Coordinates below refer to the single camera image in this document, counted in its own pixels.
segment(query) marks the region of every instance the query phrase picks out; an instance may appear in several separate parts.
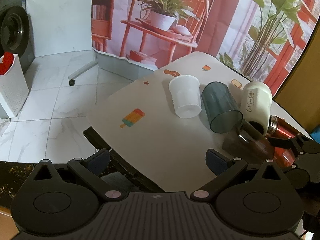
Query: white perforated basket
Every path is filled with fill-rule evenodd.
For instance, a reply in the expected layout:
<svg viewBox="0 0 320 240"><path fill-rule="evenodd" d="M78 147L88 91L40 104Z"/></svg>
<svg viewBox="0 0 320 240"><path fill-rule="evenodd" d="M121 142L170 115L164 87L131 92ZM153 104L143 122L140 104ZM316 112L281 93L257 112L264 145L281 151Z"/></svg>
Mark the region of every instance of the white perforated basket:
<svg viewBox="0 0 320 240"><path fill-rule="evenodd" d="M16 117L29 93L18 54L6 74L0 75L0 104L8 117Z"/></svg>

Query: triangular cutout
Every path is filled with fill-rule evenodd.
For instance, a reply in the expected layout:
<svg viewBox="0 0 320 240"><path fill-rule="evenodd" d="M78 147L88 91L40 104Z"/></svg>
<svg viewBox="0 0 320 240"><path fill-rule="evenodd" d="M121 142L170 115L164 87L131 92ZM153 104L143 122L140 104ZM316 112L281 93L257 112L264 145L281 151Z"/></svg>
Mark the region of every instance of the triangular cutout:
<svg viewBox="0 0 320 240"><path fill-rule="evenodd" d="M278 173L272 165L269 165L263 173L264 179L280 180Z"/></svg>
<svg viewBox="0 0 320 240"><path fill-rule="evenodd" d="M34 180L51 179L52 176L46 165L42 166Z"/></svg>

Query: bottle neck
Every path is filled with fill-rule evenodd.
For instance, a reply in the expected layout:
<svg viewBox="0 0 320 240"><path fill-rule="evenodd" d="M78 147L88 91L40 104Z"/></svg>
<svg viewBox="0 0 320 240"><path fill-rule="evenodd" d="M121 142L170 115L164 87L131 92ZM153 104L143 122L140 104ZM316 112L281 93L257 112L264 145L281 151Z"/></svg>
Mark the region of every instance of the bottle neck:
<svg viewBox="0 0 320 240"><path fill-rule="evenodd" d="M269 127L268 127L268 136L272 136L276 131L278 127L278 119L274 115L270 115L269 119Z"/></svg>

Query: gray translucent cup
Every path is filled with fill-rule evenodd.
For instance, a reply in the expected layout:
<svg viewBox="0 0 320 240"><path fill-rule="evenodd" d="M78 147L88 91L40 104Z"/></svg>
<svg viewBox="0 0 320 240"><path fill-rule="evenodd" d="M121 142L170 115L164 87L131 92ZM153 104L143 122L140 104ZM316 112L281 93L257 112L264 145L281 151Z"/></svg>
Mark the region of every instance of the gray translucent cup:
<svg viewBox="0 0 320 240"><path fill-rule="evenodd" d="M226 84L209 83L203 90L202 101L210 129L215 133L230 132L243 119L238 104Z"/></svg>

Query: bookshelf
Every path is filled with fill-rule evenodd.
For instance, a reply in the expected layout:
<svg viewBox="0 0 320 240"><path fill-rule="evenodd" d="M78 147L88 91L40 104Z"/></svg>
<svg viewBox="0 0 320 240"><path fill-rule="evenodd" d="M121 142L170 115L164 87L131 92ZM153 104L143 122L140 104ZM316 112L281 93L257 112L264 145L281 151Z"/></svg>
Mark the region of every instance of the bookshelf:
<svg viewBox="0 0 320 240"><path fill-rule="evenodd" d="M106 40L111 40L114 0L92 0L92 45L106 52Z"/></svg>

